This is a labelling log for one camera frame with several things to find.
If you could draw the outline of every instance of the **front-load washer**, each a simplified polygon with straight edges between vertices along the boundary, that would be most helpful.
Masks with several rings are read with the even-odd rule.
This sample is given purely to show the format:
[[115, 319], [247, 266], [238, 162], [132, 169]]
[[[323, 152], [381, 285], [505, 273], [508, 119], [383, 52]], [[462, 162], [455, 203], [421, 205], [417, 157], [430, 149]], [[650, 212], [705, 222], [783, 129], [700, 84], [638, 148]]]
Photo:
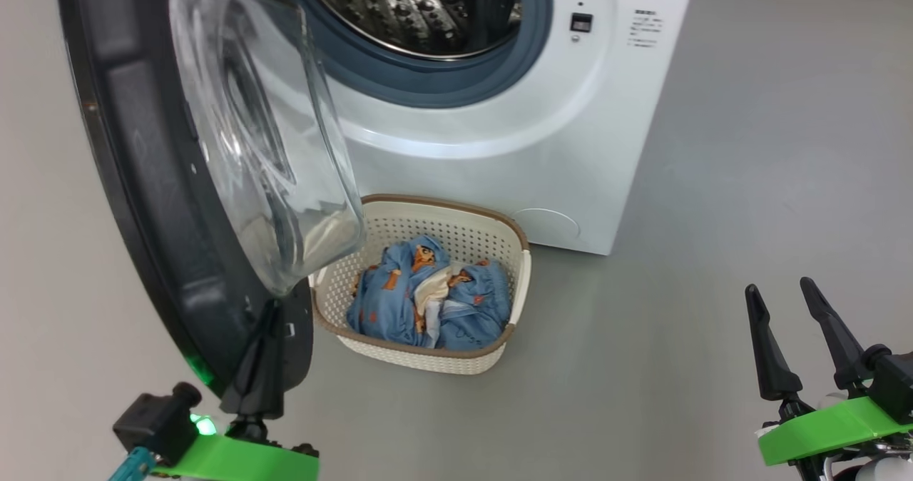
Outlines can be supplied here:
[[294, 0], [362, 194], [610, 253], [688, 0]]
[[309, 370], [307, 276], [361, 244], [359, 191], [609, 253], [687, 2], [58, 0], [146, 292], [255, 420]]

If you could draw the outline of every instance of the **concrete floor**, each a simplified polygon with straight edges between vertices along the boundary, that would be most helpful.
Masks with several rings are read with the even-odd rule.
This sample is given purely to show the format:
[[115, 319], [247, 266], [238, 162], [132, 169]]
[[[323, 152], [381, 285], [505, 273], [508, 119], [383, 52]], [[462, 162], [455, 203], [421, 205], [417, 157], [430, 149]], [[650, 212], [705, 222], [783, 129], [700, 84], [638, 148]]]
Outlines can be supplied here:
[[[0, 465], [94, 481], [136, 394], [192, 374], [120, 243], [52, 1], [0, 0]], [[776, 404], [757, 397], [743, 288], [811, 402], [832, 368], [800, 276], [861, 344], [913, 348], [910, 16], [913, 0], [693, 0], [613, 256], [535, 250], [521, 325], [479, 377], [318, 332], [274, 438], [315, 443], [322, 481], [795, 479], [757, 452]]]

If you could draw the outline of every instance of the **laundry basket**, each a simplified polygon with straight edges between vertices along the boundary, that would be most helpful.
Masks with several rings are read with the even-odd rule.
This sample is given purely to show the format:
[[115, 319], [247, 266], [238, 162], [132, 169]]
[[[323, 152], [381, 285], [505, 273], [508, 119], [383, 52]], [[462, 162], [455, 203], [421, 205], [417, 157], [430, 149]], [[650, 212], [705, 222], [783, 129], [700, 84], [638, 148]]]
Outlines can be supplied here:
[[[529, 243], [505, 215], [447, 201], [377, 195], [362, 199], [368, 238], [358, 253], [324, 268], [311, 278], [314, 318], [346, 347], [371, 358], [434, 373], [480, 374], [498, 362], [523, 311], [529, 288]], [[494, 258], [504, 267], [511, 289], [511, 319], [495, 343], [483, 350], [430, 350], [365, 337], [346, 321], [352, 305], [352, 280], [381, 259], [384, 248], [418, 235], [434, 237], [453, 262]]]

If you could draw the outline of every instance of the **laundry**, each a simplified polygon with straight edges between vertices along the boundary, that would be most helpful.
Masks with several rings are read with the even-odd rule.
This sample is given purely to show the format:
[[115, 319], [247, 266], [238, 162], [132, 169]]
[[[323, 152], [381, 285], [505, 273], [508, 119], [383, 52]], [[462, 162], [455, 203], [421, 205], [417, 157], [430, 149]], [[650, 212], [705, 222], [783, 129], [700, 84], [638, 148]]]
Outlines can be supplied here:
[[511, 317], [508, 279], [498, 262], [467, 265], [450, 278], [448, 285], [437, 347], [480, 350], [498, 340]]
[[397, 243], [352, 287], [346, 318], [356, 332], [405, 345], [479, 350], [498, 340], [511, 295], [496, 260], [449, 262], [436, 240]]
[[449, 264], [447, 251], [425, 235], [388, 247], [381, 262], [356, 279], [355, 301], [346, 314], [349, 325], [368, 337], [424, 347], [424, 308], [420, 314], [413, 295]]

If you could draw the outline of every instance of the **blue fabric with print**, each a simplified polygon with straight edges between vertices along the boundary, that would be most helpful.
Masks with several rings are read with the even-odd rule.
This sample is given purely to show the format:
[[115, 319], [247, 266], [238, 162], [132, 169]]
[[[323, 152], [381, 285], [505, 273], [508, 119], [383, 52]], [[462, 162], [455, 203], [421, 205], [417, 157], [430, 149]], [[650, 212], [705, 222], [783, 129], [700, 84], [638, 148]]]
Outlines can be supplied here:
[[422, 235], [384, 250], [381, 263], [359, 277], [346, 321], [357, 333], [405, 345], [423, 345], [415, 322], [415, 287], [448, 267], [450, 255], [436, 240]]
[[467, 265], [451, 278], [441, 309], [438, 348], [468, 351], [486, 348], [500, 337], [511, 318], [508, 278], [495, 260]]

